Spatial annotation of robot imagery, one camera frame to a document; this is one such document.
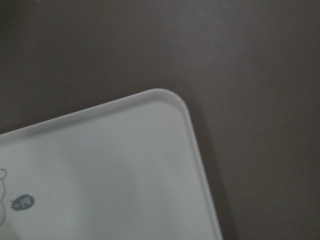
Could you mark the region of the white rectangular serving tray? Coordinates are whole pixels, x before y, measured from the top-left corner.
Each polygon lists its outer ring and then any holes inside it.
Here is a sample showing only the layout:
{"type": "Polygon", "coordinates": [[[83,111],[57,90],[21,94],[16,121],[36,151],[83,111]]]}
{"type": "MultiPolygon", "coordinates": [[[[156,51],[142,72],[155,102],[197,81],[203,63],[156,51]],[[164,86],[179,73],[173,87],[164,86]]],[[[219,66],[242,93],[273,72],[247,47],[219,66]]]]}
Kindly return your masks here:
{"type": "Polygon", "coordinates": [[[185,102],[155,88],[0,136],[3,240],[220,240],[185,102]]]}

